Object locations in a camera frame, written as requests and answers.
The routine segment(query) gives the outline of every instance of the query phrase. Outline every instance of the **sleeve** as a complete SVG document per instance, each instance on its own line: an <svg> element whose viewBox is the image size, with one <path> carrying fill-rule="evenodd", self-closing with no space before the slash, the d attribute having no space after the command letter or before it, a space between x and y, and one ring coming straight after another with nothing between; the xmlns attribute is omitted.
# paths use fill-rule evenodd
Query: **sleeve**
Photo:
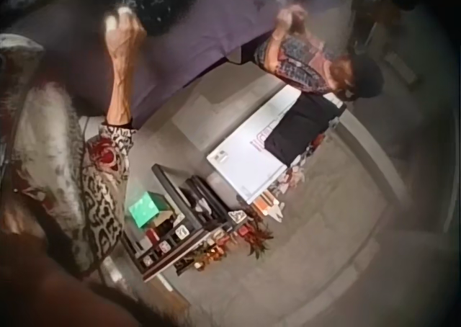
<svg viewBox="0 0 461 327"><path fill-rule="evenodd" d="M136 130L131 126L99 126L99 136L88 142L91 161L98 170L115 176L118 180L128 177L128 152L133 147Z"/></svg>

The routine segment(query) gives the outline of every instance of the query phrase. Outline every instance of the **purple fabric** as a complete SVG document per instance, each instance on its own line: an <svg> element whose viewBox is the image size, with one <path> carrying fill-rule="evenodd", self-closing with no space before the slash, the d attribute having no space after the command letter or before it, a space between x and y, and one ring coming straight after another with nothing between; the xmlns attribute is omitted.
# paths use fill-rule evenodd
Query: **purple fabric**
<svg viewBox="0 0 461 327"><path fill-rule="evenodd" d="M140 127L171 95L235 48L269 31L276 0L197 0L188 16L146 40L135 72L133 126ZM101 111L109 106L112 70L101 18L78 0L60 0L14 26L40 43L69 92Z"/></svg>

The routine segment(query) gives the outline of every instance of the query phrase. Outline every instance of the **floor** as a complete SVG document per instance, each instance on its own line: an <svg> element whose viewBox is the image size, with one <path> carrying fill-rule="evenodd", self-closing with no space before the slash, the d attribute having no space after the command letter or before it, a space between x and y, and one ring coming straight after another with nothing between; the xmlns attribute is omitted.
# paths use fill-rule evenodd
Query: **floor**
<svg viewBox="0 0 461 327"><path fill-rule="evenodd" d="M321 16L318 26L341 47L346 10ZM408 139L443 111L456 82L445 65L451 58L443 38L426 17L424 9L405 16L406 31L395 41L408 64L427 77L420 89L407 91L383 66L384 94L351 108L402 174L410 171L414 158L402 154ZM422 32L425 38L418 41ZM435 43L440 50L426 54L427 45ZM174 96L135 139L127 203L146 189L155 191L149 169L155 163L210 175L205 154L278 86L278 80L251 64L227 64ZM434 158L425 163L433 164ZM268 222L275 238L263 259L248 257L242 248L204 272L165 273L190 302L192 322L224 327L422 326L435 318L433 310L442 314L456 286L452 283L459 280L449 238L418 224L402 227L399 221L395 227L396 218L419 220L421 214L402 216L395 210L334 133L306 163L305 173L306 182L283 197L284 222ZM442 218L438 213L429 219ZM164 309L161 299L157 303Z"/></svg>

